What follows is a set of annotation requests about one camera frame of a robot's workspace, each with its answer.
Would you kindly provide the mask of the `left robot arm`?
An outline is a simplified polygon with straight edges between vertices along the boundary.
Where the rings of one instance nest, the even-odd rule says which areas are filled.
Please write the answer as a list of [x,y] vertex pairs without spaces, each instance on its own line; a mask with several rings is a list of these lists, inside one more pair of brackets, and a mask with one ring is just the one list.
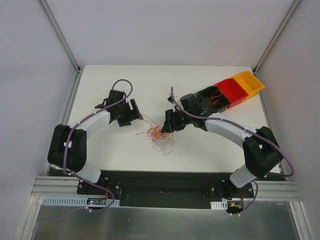
[[89,190],[96,195],[105,191],[106,183],[103,172],[87,160],[88,139],[113,121],[124,127],[143,119],[135,99],[126,98],[124,91],[112,89],[89,115],[72,125],[58,124],[53,131],[47,161],[88,181]]

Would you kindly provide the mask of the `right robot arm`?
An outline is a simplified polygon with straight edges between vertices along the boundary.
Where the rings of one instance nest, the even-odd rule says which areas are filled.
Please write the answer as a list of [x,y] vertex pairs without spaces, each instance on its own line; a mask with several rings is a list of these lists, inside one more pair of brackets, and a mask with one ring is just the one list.
[[165,111],[162,133],[173,133],[193,125],[214,133],[242,148],[244,164],[232,173],[225,184],[225,192],[237,197],[251,181],[266,176],[283,160],[283,154],[273,132],[266,126],[252,128],[234,122],[215,110],[203,108],[195,94],[187,94],[178,103],[173,95],[167,99],[174,108]]

